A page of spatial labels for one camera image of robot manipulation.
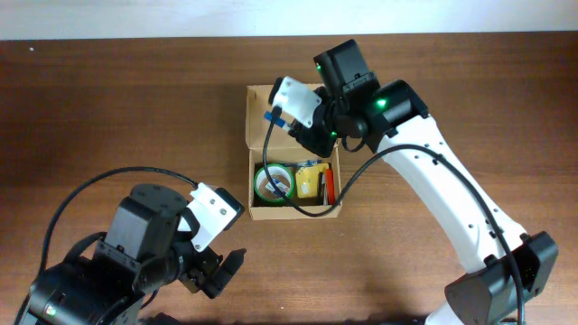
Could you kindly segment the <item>blue white staples box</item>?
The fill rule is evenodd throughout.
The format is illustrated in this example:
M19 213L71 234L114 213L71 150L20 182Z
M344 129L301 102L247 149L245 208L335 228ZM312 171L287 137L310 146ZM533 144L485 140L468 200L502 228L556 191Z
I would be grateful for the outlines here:
M288 196L291 190L289 185L284 183L284 179L278 180L273 178L272 182L266 184L266 190L270 192L274 197L281 198L283 195Z

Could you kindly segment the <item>green tape roll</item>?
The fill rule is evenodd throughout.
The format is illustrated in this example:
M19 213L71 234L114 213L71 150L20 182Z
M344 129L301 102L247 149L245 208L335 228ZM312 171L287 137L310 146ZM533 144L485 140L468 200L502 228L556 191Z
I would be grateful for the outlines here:
M284 179L284 183L291 187L289 195L286 196L288 199L291 199L294 195L295 191L295 184L294 184L294 175L293 173L282 164L268 164L267 170L271 176L271 178L276 178L278 180ZM274 197L270 192L266 190L266 184L270 182L266 177L265 168L262 167L256 173L254 179L254 190L258 198L260 198L265 204L279 206L284 205L285 200L281 198Z

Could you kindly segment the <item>brown cardboard box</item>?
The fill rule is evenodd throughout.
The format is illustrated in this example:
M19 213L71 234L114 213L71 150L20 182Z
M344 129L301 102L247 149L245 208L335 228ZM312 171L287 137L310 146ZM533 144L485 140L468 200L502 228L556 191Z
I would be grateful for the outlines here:
M309 218L296 209L286 206L286 204L274 204L265 202L256 194L255 184L257 187L264 176L256 176L261 167L263 167L262 152L263 144L266 137L267 129L270 122L265 119L266 111L271 110L268 98L273 85L253 85L247 86L247 116L246 116L246 143L249 150L248 168L249 168L249 185L248 185L248 212L250 217L255 220L290 220ZM339 142L334 145L333 151L329 158L321 158L310 153L298 144L294 138L278 126L274 126L270 142L267 146L267 165L287 164L287 163L304 163L308 160L321 159L323 163L331 166L334 185L334 194L340 195L344 181L340 177L340 149ZM319 213L328 209L329 205L319 205L318 199L300 199L297 196L297 189L294 189L292 200L311 213Z

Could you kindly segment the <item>yellow spiral notepad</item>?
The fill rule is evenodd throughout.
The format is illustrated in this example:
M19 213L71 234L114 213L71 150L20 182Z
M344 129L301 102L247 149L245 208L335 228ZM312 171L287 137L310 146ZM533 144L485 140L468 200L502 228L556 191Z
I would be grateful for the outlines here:
M319 189L319 174L329 169L330 165L327 162L300 167L295 173L297 196L300 199L316 198Z

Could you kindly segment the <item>blue whiteboard marker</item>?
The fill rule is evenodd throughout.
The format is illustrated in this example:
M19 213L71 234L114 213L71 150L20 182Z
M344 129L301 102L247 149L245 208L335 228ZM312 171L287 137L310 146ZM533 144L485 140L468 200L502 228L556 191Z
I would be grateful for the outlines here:
M271 122L273 120L273 115L271 111L266 111L264 114L264 119ZM278 117L275 120L275 125L277 127L279 127L280 129L289 132L291 130L291 125L289 123L287 123L284 119L282 119L281 117Z

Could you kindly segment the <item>blue ballpoint pen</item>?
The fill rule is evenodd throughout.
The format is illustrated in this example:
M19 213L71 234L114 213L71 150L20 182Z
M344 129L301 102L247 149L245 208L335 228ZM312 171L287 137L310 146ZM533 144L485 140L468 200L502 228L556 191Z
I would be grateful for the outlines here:
M312 159L312 160L306 160L306 161L302 161L302 162L296 162L295 166L297 168L303 168L303 167L311 167L314 166L316 164L322 163L321 159Z

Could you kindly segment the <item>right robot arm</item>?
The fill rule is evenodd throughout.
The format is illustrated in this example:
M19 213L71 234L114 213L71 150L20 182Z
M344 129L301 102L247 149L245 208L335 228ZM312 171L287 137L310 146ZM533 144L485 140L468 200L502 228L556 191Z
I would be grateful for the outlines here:
M269 97L272 108L293 118L291 136L320 157L337 141L359 139L415 191L464 268L425 322L525 323L527 302L542 292L558 256L555 241L546 232L529 235L509 217L453 153L412 87L403 80L381 84L354 41L314 63L318 88L284 77Z

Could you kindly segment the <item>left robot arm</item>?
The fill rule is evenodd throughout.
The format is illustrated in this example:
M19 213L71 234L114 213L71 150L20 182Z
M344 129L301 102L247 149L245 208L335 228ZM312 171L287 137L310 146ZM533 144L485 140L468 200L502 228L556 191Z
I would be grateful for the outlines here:
M244 213L223 188L201 183L185 199L155 184L138 184L106 232L77 242L32 283L20 324L135 324L161 288L180 282L190 293L218 297L244 262L210 243Z

